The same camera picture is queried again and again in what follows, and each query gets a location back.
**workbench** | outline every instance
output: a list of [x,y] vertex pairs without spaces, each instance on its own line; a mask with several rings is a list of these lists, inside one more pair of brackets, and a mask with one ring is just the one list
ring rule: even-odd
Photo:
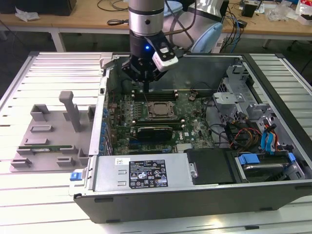
[[[97,7],[98,0],[77,0],[77,4],[70,16],[53,16],[40,14],[39,20],[23,22],[14,14],[0,15],[2,20],[12,31],[47,32],[50,33],[58,52],[66,51],[61,33],[91,33],[91,34],[129,34],[129,26],[109,26],[111,19],[128,19],[127,11],[107,12]],[[238,0],[231,0],[230,7]],[[109,2],[104,0],[101,7],[111,9]],[[119,2],[118,7],[127,7],[127,3]],[[250,39],[280,39],[280,40],[312,40],[312,27],[304,26],[299,22],[289,21],[269,22],[264,14],[254,14],[252,18],[242,17],[241,11],[231,11],[240,20],[248,23],[242,35]],[[7,30],[0,25],[0,30]],[[221,39],[232,31],[232,25],[225,20]]]
[[[251,56],[312,137],[311,87],[286,59],[274,54]],[[15,156],[16,147],[31,120],[30,110],[34,104],[40,102],[49,110],[65,111],[58,98],[62,90],[73,91],[73,102],[80,110],[96,103],[102,76],[99,57],[100,53],[40,53],[29,56],[1,99],[0,233],[290,234],[312,230],[312,196],[302,197],[277,211],[95,224],[68,195],[70,171],[11,173],[10,160]],[[261,88],[256,84],[254,88],[266,102]]]

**warning label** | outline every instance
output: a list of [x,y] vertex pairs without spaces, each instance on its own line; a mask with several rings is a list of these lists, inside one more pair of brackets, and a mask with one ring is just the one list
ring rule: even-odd
[[165,160],[130,161],[129,177],[132,189],[168,186]]

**blue drive bracket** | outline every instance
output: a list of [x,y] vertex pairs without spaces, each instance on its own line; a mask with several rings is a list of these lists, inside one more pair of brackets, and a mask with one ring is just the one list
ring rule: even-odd
[[72,172],[70,174],[70,181],[79,181],[82,180],[82,172]]
[[295,158],[295,156],[293,155],[293,153],[288,153],[288,157],[289,157],[289,160],[290,160],[291,162],[296,161],[296,158]]
[[260,163],[257,154],[243,154],[238,157],[238,160],[241,165]]

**sticker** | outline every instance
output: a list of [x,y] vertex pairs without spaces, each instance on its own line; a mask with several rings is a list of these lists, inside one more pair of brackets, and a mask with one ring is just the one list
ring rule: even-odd
[[50,149],[31,149],[32,152],[49,152]]
[[131,189],[168,186],[165,160],[130,161],[128,164]]
[[115,165],[129,165],[129,162],[130,162],[129,157],[115,158]]

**cpu socket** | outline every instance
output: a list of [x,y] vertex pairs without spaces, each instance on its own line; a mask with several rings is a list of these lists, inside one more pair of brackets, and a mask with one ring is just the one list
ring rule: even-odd
[[148,103],[148,115],[150,119],[176,119],[174,104],[170,101],[155,101]]

